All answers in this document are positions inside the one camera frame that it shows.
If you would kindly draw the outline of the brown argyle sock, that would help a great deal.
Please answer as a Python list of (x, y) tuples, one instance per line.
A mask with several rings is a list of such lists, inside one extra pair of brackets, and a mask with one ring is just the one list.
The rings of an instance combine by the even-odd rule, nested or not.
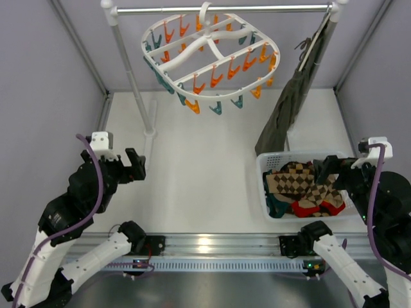
[(339, 190), (333, 188), (335, 175), (329, 175), (323, 184), (316, 184), (313, 175), (276, 173), (265, 177), (268, 191), (273, 194), (299, 197), (304, 209), (320, 206), (326, 202), (339, 209), (344, 201)]
[(300, 162), (289, 162), (285, 164), (278, 173), (286, 174), (298, 174), (298, 175), (314, 175), (315, 168), (311, 162), (300, 163)]

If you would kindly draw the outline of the white round clip hanger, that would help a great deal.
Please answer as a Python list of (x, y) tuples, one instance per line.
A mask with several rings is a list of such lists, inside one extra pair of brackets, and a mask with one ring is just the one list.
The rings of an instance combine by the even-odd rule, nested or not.
[(222, 114), (222, 103), (238, 109), (244, 96), (272, 86), (281, 54), (263, 32), (233, 13), (172, 15), (153, 24), (141, 39), (143, 59), (160, 85), (200, 113), (200, 103)]

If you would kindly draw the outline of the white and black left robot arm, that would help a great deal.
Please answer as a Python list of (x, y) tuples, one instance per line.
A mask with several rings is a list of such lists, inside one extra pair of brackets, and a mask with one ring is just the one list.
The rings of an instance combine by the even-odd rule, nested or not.
[(64, 307), (106, 265), (141, 250), (145, 231), (134, 221), (126, 221), (83, 257), (62, 264), (69, 249), (92, 225), (92, 217), (105, 212), (118, 185), (145, 179), (145, 157), (132, 148), (125, 151), (130, 166), (124, 166), (120, 158), (95, 158), (82, 152), (83, 164), (69, 177), (67, 191), (50, 201), (40, 217), (24, 269), (1, 289), (13, 307)]

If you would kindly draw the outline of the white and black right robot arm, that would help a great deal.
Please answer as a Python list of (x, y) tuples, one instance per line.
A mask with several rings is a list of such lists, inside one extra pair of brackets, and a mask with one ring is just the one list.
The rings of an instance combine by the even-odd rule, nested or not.
[(384, 157), (373, 166), (354, 158), (315, 160), (315, 181), (337, 175), (334, 186), (345, 190), (367, 226), (371, 250), (383, 266), (387, 287), (371, 278), (343, 248), (323, 221), (305, 225), (297, 237), (306, 252), (321, 257), (337, 274), (357, 307), (410, 307), (410, 183), (383, 171)]

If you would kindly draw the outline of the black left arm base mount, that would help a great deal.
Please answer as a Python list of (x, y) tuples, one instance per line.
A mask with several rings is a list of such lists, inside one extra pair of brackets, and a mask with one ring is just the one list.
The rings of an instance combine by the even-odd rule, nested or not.
[(163, 235), (148, 235), (140, 250), (140, 255), (153, 257), (163, 253), (166, 247), (166, 237)]

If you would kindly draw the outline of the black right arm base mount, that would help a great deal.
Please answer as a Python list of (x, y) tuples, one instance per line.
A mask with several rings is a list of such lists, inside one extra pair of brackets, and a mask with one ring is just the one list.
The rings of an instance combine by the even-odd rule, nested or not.
[(304, 247), (297, 235), (279, 236), (279, 245), (283, 257), (294, 259), (306, 255)]

